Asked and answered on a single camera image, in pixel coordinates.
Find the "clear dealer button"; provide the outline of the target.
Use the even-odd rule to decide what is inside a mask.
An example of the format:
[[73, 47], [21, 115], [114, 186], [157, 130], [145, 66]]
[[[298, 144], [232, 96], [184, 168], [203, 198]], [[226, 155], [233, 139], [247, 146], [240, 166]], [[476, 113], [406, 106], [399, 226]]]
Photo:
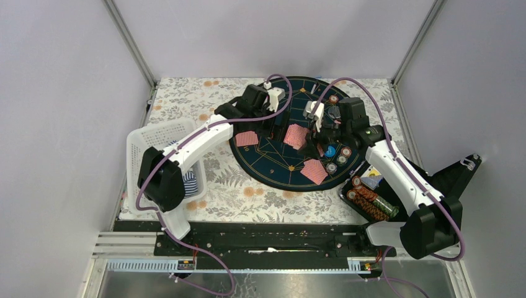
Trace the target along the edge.
[[337, 106], [331, 106], [328, 111], [328, 116], [333, 120], [338, 120], [341, 118], [340, 110]]

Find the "red five chip stack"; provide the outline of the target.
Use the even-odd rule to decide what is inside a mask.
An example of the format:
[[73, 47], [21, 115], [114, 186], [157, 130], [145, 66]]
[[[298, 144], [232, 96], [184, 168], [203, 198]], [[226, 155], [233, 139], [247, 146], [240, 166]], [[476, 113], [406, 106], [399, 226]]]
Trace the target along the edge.
[[343, 148], [341, 149], [341, 155], [342, 155], [342, 156], [348, 158], [348, 157], [351, 156], [351, 154], [352, 154], [352, 150], [351, 150], [349, 147], [343, 147]]

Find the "red card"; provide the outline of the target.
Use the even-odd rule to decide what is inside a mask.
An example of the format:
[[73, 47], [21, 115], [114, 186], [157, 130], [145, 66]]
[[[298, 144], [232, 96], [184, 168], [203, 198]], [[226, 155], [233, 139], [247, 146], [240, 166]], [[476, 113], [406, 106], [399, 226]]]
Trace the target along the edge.
[[259, 136], [253, 131], [238, 133], [234, 139], [237, 147], [246, 147], [259, 143]]
[[316, 185], [320, 185], [328, 176], [322, 162], [314, 159], [306, 160], [300, 173]]

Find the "blue small blind button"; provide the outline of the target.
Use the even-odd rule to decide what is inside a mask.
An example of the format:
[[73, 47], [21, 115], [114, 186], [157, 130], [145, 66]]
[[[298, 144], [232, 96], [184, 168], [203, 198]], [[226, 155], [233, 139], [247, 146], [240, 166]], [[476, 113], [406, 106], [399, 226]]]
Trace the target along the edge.
[[324, 156], [327, 158], [332, 158], [336, 155], [336, 149], [333, 146], [328, 146], [327, 150], [324, 152]]

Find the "blue chip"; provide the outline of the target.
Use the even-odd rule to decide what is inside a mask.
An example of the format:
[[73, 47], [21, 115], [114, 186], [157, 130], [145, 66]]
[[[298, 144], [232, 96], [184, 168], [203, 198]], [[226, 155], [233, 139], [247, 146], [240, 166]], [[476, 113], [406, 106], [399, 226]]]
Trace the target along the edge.
[[344, 155], [339, 155], [337, 158], [336, 158], [336, 164], [338, 166], [344, 166], [345, 164], [347, 163], [347, 157], [344, 156]]

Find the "grey chip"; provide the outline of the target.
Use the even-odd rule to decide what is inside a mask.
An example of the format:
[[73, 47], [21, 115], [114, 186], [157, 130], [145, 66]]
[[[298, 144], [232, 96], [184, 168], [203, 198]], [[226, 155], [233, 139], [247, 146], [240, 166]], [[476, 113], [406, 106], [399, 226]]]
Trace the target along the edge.
[[337, 165], [335, 163], [327, 163], [326, 164], [326, 172], [328, 174], [335, 174], [337, 171]]

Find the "pink sponge block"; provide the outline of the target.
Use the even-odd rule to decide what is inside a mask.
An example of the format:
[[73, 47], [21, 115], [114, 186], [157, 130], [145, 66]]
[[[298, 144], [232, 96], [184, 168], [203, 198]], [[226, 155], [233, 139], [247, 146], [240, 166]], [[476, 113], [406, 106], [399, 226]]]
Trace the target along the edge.
[[283, 142], [293, 149], [299, 150], [306, 143], [306, 136], [310, 130], [298, 124], [291, 124], [285, 134]]

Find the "white plastic laundry basket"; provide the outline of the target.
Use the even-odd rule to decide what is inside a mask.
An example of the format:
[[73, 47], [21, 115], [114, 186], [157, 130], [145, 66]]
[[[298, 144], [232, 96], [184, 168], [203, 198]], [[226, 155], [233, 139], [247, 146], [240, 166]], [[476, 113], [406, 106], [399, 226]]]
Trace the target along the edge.
[[[158, 124], [149, 124], [132, 131], [127, 137], [127, 198], [124, 208], [136, 217], [147, 217], [148, 212], [136, 208], [136, 198], [140, 191], [141, 183], [149, 175], [148, 170], [153, 168], [161, 159], [158, 155], [170, 146], [190, 135], [196, 124], [190, 119], [169, 120]], [[198, 193], [183, 203], [199, 200], [208, 190], [205, 176], [205, 167], [202, 160], [197, 160], [190, 168], [193, 169], [198, 183]]]

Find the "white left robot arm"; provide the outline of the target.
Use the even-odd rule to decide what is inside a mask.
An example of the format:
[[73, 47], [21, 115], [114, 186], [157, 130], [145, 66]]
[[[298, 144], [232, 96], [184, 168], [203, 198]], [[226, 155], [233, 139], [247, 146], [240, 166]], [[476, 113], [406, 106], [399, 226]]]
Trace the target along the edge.
[[212, 148], [237, 133], [260, 132], [269, 136], [285, 90], [270, 83], [248, 85], [241, 96], [218, 106], [214, 115], [186, 137], [162, 150], [150, 147], [143, 153], [137, 186], [136, 209], [153, 210], [171, 237], [169, 248], [177, 255], [192, 249], [190, 224], [181, 203], [186, 197], [183, 176]]

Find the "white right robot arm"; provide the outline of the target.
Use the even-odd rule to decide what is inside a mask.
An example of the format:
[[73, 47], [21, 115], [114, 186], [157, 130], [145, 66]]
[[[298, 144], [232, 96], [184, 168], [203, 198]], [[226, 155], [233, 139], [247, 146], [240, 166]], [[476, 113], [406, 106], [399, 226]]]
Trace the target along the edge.
[[417, 172], [391, 141], [384, 124], [370, 124], [363, 100], [346, 97], [339, 101], [334, 125], [324, 125], [320, 100], [308, 102], [303, 116], [312, 129], [302, 148], [306, 155], [317, 154], [318, 145], [334, 142], [357, 150], [380, 171], [406, 210], [408, 219], [404, 223], [370, 224], [355, 240], [359, 253], [370, 256], [380, 246], [392, 246], [403, 247], [415, 259], [433, 256], [458, 261], [464, 257], [462, 204], [455, 196], [444, 196]]

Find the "round dark poker mat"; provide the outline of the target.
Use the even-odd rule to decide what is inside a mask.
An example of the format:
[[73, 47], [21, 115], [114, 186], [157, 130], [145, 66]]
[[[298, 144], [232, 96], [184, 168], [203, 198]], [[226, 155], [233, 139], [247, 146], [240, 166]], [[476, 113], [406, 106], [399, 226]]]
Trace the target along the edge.
[[[303, 110], [307, 102], [318, 99], [328, 83], [304, 76], [291, 76], [289, 81], [290, 85], [281, 78], [271, 81], [273, 86], [292, 93], [292, 101], [287, 107], [287, 129], [291, 124], [308, 127], [308, 120], [303, 116]], [[327, 163], [335, 163], [337, 171], [335, 174], [328, 174], [320, 185], [316, 185], [300, 173], [308, 157], [299, 154], [297, 150], [281, 140], [259, 137], [257, 145], [246, 147], [237, 147], [234, 138], [229, 143], [234, 158], [250, 177], [267, 186], [286, 191], [310, 192], [332, 189], [348, 179], [351, 172], [355, 171], [363, 161], [363, 158], [352, 150], [347, 163], [338, 166], [336, 158], [345, 146], [339, 143], [331, 145], [336, 149], [336, 155], [332, 158], [323, 155], [319, 161], [325, 169]]]

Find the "black poker chip case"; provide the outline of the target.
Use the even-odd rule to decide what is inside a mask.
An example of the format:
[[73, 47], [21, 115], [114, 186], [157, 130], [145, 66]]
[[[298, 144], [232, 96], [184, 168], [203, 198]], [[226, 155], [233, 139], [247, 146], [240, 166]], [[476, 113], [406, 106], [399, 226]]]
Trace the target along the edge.
[[[414, 163], [411, 163], [411, 166], [413, 166], [414, 169], [427, 181], [427, 184], [430, 184], [436, 190], [440, 191], [443, 196], [453, 196], [458, 199], [466, 189], [478, 168], [481, 166], [482, 162], [483, 160], [479, 155], [473, 154], [467, 156], [461, 161], [451, 164], [450, 166], [436, 172], [433, 175], [427, 174], [422, 168], [418, 167], [418, 165]], [[360, 178], [360, 176], [369, 166], [371, 165], [365, 162], [354, 173], [354, 176], [358, 176]], [[347, 191], [351, 189], [350, 180], [351, 179], [349, 178], [337, 191], [339, 197], [347, 205], [353, 208], [359, 215], [361, 215], [367, 222], [377, 222], [346, 197]], [[384, 198], [390, 204], [398, 207], [399, 212], [397, 216], [389, 219], [390, 222], [404, 222], [408, 219], [406, 209], [403, 206], [401, 199], [398, 197], [398, 195], [396, 195], [385, 178], [383, 178], [379, 186], [372, 191]]]

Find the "red chip rows in case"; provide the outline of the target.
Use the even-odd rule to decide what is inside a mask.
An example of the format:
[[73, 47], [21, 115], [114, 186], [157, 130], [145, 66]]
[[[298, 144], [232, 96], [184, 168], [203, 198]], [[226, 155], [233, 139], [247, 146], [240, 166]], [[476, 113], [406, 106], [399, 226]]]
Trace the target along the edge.
[[347, 191], [348, 200], [376, 221], [387, 221], [397, 216], [399, 209], [369, 189], [358, 176], [351, 180], [351, 189]]

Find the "blue white striped cloth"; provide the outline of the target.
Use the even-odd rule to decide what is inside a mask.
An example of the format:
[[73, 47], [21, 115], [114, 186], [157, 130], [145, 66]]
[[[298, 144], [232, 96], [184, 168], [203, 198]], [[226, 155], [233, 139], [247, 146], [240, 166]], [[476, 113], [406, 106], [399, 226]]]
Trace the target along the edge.
[[183, 199], [187, 199], [198, 193], [197, 178], [192, 168], [183, 174], [181, 179], [175, 181], [174, 187], [169, 187], [168, 194], [172, 197], [179, 197], [182, 189], [185, 191], [184, 196], [182, 197]]

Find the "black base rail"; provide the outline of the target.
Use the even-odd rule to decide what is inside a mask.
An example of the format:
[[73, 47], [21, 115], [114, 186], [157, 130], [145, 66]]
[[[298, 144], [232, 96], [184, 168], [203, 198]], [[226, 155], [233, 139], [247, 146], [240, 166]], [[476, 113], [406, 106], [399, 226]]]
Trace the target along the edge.
[[373, 264], [384, 246], [373, 246], [359, 225], [192, 222], [184, 247], [171, 240], [157, 221], [118, 220], [114, 232], [154, 235], [154, 256], [183, 257], [197, 269], [221, 269], [213, 253], [235, 269], [346, 269], [347, 258]]

